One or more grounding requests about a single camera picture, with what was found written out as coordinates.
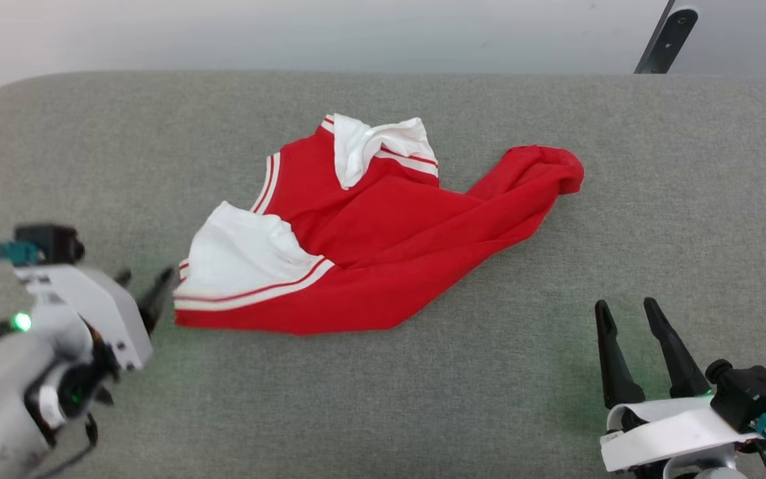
white stripe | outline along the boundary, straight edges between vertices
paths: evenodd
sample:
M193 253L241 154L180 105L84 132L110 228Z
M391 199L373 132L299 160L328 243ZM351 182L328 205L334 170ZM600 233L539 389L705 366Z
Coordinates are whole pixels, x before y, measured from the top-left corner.
M251 294L250 296L221 302L198 301L195 299L175 299L174 307L176 309L188 311L224 311L226 309L236 309L236 307L250 306L250 304L261 303L267 299L273 299L274 297L280 297L292 292L300 291L304 288L308 288L317 280L321 279L321 277L324 276L324 274L327 273L328 270L333 266L334 264L332 264L332 261L325 260L317 267L314 273L296 285L271 288L270 290L262 291L261 293Z
M401 163L401 166L417 170L417 172L428 173L439 177L439 167L435 164L426 163L424 161L413 160L413 158L407 158L401 155L391 154L391 152L384 152L380 150L375 154L377 158L392 158L393 160Z
M250 207L251 211L253 211L253 208L255 208L257 204L261 202L262 198L265 197L265 194L267 193L267 188L268 188L268 179L270 178L271 178L271 157L269 156L265 158L265 183L262 184L262 191L261 193L259 193L259 197L256 198L255 201L253 201L253 206Z
M271 203L271 198L274 196L274 191L277 189L277 181L279 181L279 156L279 152L273 155L274 167L273 172L271 172L271 187L265 192L265 199L262 200L262 204L259 204L259 209L255 210L257 215L265 214L265 210L267 210L268 204Z

gray fabric surface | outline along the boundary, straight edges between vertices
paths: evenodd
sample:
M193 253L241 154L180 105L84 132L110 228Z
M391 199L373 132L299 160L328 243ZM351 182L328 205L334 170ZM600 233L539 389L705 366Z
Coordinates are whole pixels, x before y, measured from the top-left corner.
M98 409L66 477L589 477L604 472L593 304L608 300L650 398L669 379L642 300L704 369L766 366L766 81L716 78L86 73L0 90L0 238L75 225L87 263L143 291L221 200L253 202L265 155L328 112L420 116L444 188L510 146L586 168L533 239L391 331L185 330ZM29 306L0 265L0 317ZM52 466L83 443L56 452ZM761 476L756 457L739 464Z

red stripe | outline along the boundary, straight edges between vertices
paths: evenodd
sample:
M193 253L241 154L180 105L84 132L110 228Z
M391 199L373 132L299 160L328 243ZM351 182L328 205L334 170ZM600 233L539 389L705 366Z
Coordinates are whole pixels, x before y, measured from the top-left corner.
M248 291L248 292L244 292L244 293L237 294L235 296L230 296L230 297L209 297L209 298L206 298L206 297L177 296L174 299L177 299L177 300L203 301L203 302L206 302L206 303L219 303L221 301L230 301L232 299L238 299L240 297L251 296L253 294L258 294L258 293L261 293L261 292L264 292L264 291L273 290L274 288L281 288L283 286L296 285L298 283L302 283L302 282L306 281L310 276L312 276L313 273L315 273L315 270L318 269L319 266L321 266L321 264L324 261L327 261L327 258L325 258L325 257L321 258L321 260L318 261L317 263L315 263L315 266L313 266L313 268L309 270L309 273L307 273L306 276L304 276L304 277L302 277L302 278L300 278L300 279L298 279L296 281L292 281L290 283L281 283L279 285L265 286L264 288L259 288L258 290Z
M259 206L262 206L262 202L265 201L265 198L268 197L268 190L271 189L271 180L273 180L273 177L274 177L274 155L271 155L271 157L268 158L268 160L271 161L271 169L268 170L268 173L269 173L268 184L265 186L265 193L262 194L262 199L259 200L259 203L256 204L256 206L253 206L253 213L259 212Z
M386 148L383 145L380 145L380 149L383 150L384 152L387 152L387 154L396 154L400 157L404 157L404 155L397 154L396 152L393 152L392 150L390 150L389 148ZM438 162L434 160L428 160L427 158L418 157L416 155L409 155L408 157L405 157L405 158L409 158L410 160L420 161L422 163L435 164L435 166L439 166Z
M413 160L413 161L416 161L415 158L407 158L407 157L401 156L399 154L393 154L393 155L395 155L398 158L401 158L402 160ZM378 160L394 160L394 158L392 158L391 156L380 156L380 154L375 154L374 157L377 158ZM424 162L424 161L420 161L420 163L428 163L430 166L436 167L437 170L439 169L438 164L435 164L435 163ZM410 168L411 170L415 170L416 169L416 168L414 168L412 166L406 166L406 167Z

red jacket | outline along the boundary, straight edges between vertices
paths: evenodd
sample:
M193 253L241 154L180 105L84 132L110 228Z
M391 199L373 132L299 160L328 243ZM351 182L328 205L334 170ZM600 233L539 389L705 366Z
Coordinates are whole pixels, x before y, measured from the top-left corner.
M328 116L268 157L253 209L224 203L194 237L174 294L177 324L295 334L395 327L532 236L584 177L566 150L517 146L455 193L439 188L420 120L379 128Z

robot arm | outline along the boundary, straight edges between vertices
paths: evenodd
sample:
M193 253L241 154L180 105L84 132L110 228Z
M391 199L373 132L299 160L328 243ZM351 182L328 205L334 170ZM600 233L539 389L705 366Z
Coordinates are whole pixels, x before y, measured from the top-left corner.
M35 304L0 323L0 477L28 476L62 428L110 402L121 370L146 366L174 281L163 272L139 304L103 272L74 266L83 247L72 228L17 228L15 240L3 255Z
M650 330L660 342L672 388L668 400L646 400L630 376L607 303L596 304L607 430L600 442L608 471L669 479L696 466L705 477L744 478L737 452L758 452L766 467L766 369L733 369L714 361L705 376L650 297L644 300ZM717 385L717 391L708 381Z

